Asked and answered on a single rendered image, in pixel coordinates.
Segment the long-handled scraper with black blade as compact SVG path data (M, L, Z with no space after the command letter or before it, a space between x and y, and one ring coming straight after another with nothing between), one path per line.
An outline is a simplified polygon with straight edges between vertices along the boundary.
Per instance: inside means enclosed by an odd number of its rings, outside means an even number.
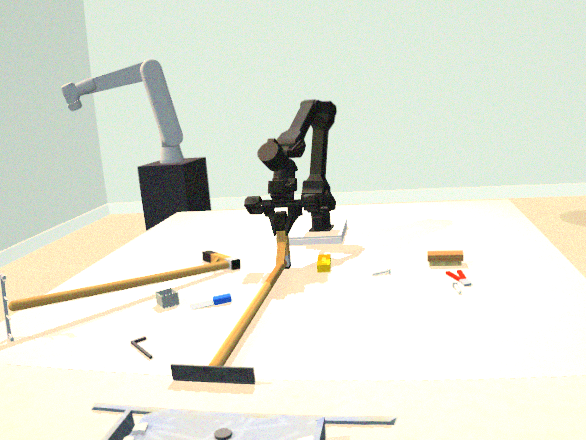
M221 384L255 384L254 367L224 366L233 353L249 324L266 300L284 269L291 267L289 234L285 235L287 211L276 211L275 227L277 238L276 266L252 299L242 317L230 332L216 355L207 365L171 364L173 381L212 382Z

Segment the red-handled pliers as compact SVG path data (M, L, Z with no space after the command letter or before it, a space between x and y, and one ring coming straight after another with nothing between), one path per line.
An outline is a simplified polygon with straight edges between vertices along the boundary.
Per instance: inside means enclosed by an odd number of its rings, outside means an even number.
M465 275L463 275L463 272L462 272L462 270L457 270L457 273L458 273L458 275L459 275L460 277L456 276L455 274L453 274L453 273L451 273L451 272L449 272L449 271L447 271L447 272L446 272L446 274L447 274L449 277L453 278L454 280L458 280L458 281L460 281L460 283L461 283L463 286L472 286L472 283L471 283L471 282L470 282L470 281L469 281L469 280L466 278L466 276L465 276Z

